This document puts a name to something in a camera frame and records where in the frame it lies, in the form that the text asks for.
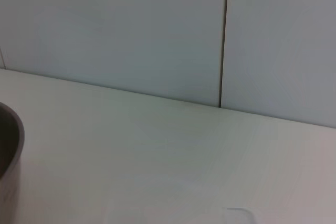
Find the stainless steel mixing bowl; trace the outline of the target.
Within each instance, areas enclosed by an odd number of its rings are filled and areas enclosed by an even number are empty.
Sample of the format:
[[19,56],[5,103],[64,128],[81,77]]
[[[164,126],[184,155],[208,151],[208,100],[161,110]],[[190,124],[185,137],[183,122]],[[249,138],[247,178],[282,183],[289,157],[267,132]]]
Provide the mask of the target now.
[[0,180],[17,165],[25,141],[23,123],[18,114],[0,102]]

